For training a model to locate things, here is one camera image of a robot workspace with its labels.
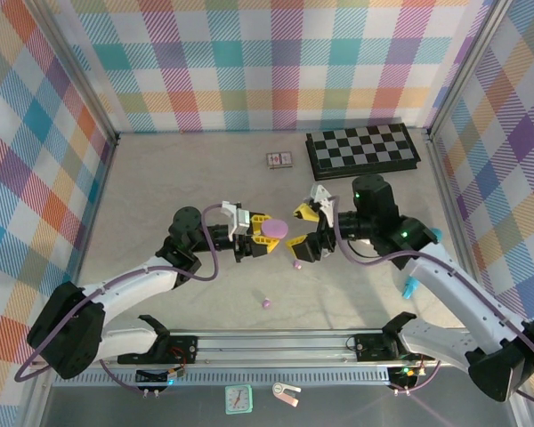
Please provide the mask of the purple earbud case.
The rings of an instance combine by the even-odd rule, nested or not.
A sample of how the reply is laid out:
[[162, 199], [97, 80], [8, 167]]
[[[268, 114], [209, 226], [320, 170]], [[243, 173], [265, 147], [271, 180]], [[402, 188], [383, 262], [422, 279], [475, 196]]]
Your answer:
[[282, 239], [288, 234], [288, 226], [282, 220], [268, 219], [262, 223], [261, 232], [267, 238]]

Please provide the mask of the small playing card box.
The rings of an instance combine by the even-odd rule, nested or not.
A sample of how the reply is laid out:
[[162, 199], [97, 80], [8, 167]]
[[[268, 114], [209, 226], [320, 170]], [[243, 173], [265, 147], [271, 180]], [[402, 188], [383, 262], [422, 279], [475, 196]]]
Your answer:
[[272, 152], [266, 154], [267, 167], [271, 170], [290, 168], [294, 165], [290, 151]]

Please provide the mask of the black white chessboard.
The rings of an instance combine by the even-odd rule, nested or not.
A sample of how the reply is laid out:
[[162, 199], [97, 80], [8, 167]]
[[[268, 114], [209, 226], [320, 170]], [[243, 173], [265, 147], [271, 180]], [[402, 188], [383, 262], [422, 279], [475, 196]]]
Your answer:
[[308, 133], [305, 146], [317, 181], [414, 170], [421, 161], [404, 124]]

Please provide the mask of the teal cylindrical bottle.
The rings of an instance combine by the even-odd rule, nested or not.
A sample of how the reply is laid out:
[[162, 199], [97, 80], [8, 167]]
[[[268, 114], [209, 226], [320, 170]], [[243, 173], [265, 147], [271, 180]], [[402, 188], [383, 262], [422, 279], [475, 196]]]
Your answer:
[[[431, 232], [434, 234], [434, 236], [436, 236], [438, 241], [442, 240], [443, 233], [440, 229], [431, 228]], [[408, 276], [404, 284], [402, 297], [404, 299], [409, 299], [413, 295], [413, 293], [418, 289], [419, 284], [420, 282], [416, 278], [414, 278], [413, 276]]]

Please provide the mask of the white pink small tool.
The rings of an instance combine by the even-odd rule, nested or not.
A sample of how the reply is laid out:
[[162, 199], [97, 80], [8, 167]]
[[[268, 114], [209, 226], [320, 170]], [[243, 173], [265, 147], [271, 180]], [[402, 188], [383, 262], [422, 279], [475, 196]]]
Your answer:
[[297, 407], [299, 400], [296, 397], [297, 393], [302, 392], [301, 387], [289, 385], [285, 383], [274, 383], [272, 385], [272, 394], [276, 399], [290, 405], [291, 407]]

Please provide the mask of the black controller board with LED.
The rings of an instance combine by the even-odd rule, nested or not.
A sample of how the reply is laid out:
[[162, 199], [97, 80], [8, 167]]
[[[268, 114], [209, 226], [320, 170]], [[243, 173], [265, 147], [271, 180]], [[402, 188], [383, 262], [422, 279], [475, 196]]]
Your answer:
[[186, 373], [184, 367], [173, 367], [167, 370], [137, 369], [134, 380], [136, 383], [174, 384]]
[[412, 388], [426, 377], [426, 371], [424, 367], [389, 367], [388, 375], [390, 383]]

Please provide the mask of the teal square clock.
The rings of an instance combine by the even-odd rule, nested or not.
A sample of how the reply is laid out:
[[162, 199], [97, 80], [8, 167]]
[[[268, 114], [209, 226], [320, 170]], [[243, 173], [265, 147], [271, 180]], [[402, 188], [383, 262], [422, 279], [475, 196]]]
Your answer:
[[253, 411], [253, 390], [249, 384], [225, 387], [225, 414], [241, 415]]

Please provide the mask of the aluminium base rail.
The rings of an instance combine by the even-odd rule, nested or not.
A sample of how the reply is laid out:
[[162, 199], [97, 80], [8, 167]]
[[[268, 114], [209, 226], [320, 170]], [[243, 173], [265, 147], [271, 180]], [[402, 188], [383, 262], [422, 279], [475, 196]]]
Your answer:
[[125, 339], [122, 348], [111, 350], [101, 359], [119, 365], [167, 366], [178, 365], [166, 355], [171, 335], [196, 335], [198, 355], [196, 367], [334, 367], [346, 365], [414, 366], [421, 361], [427, 365], [433, 359], [403, 350], [399, 344], [399, 357], [395, 360], [358, 362], [354, 349], [356, 334], [382, 334], [379, 329], [346, 330], [235, 330], [188, 331], [172, 330], [158, 339], [155, 350], [133, 344]]

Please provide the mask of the aluminium frame post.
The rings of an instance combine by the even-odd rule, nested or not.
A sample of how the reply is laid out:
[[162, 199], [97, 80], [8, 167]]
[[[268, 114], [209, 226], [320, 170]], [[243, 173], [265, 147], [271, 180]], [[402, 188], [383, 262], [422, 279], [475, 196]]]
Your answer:
[[482, 55], [514, 0], [470, 0], [435, 78], [417, 123], [430, 137], [438, 133], [457, 105]]
[[37, 25], [43, 30], [45, 38], [52, 46], [59, 62], [64, 67], [69, 79], [82, 96], [85, 105], [90, 109], [93, 118], [100, 125], [109, 139], [110, 145], [115, 148], [120, 139], [119, 132], [109, 119], [100, 98], [93, 89], [84, 69], [81, 67], [77, 56], [70, 47], [69, 42], [56, 22], [53, 13], [49, 10], [45, 0], [23, 0]]

